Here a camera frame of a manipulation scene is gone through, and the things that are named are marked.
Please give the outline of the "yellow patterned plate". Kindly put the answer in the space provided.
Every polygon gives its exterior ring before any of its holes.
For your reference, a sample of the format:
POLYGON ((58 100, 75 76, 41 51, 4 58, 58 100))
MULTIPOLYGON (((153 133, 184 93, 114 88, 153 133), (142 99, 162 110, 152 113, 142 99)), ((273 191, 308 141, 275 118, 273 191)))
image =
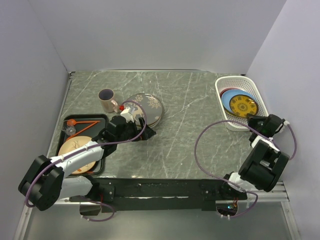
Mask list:
POLYGON ((230 99, 229 107, 240 118, 246 118, 248 114, 256 115, 259 111, 258 104, 251 97, 241 94, 230 99))

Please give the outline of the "red-brown scalloped plate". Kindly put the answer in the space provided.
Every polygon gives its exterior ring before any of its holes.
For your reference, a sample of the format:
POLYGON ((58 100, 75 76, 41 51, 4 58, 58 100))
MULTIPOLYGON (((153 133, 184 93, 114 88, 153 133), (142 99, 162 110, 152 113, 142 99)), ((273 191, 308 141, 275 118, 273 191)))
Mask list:
POLYGON ((230 87, 230 88, 225 88, 223 89, 220 93, 219 93, 219 96, 220 98, 222 98, 223 94, 229 90, 238 90, 238 88, 234 88, 234 87, 230 87))

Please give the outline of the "clear glass plate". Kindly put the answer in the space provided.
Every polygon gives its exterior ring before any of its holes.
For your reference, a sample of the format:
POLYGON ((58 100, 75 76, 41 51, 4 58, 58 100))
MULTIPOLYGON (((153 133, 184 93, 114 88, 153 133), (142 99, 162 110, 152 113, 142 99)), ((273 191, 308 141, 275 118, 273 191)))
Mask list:
POLYGON ((133 107, 135 109, 133 117, 137 122, 139 122, 140 117, 144 117, 144 113, 136 103, 144 109, 147 117, 147 124, 148 122, 154 121, 155 116, 160 115, 161 112, 164 111, 162 102, 152 94, 137 93, 130 96, 127 100, 129 102, 126 102, 124 106, 133 107))

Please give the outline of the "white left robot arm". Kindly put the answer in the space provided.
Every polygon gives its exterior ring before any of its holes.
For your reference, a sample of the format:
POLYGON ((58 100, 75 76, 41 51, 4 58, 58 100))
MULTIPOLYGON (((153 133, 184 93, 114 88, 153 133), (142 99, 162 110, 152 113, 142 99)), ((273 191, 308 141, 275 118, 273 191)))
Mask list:
POLYGON ((85 176, 71 178, 70 175, 91 162, 108 157, 119 144, 147 141, 156 135, 143 117, 139 118, 139 123, 141 129, 132 120, 114 116, 85 145, 52 158, 36 157, 18 186, 25 197, 25 205, 44 211, 61 198, 83 196, 88 201, 95 200, 99 187, 85 176))

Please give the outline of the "blue plastic plate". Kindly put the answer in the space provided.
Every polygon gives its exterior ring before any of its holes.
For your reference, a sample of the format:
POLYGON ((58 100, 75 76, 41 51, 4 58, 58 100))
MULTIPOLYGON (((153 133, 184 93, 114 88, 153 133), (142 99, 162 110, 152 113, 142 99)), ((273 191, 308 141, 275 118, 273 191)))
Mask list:
POLYGON ((244 96, 248 96, 250 97, 252 100, 256 101, 256 98, 251 95, 250 93, 240 90, 240 89, 229 89, 227 91, 225 91, 222 95, 221 95, 221 102, 223 107, 228 110, 229 112, 233 112, 233 110, 230 107, 230 101, 233 97, 237 96, 237 95, 244 95, 244 96))

